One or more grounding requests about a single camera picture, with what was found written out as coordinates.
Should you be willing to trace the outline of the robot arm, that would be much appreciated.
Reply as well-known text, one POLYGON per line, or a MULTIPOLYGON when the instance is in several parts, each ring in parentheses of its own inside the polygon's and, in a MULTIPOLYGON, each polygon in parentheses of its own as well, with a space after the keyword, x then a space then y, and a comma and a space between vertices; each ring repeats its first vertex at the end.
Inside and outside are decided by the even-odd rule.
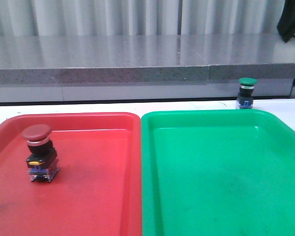
POLYGON ((286 0, 277 24, 281 39, 287 43, 295 35, 295 0, 286 0))

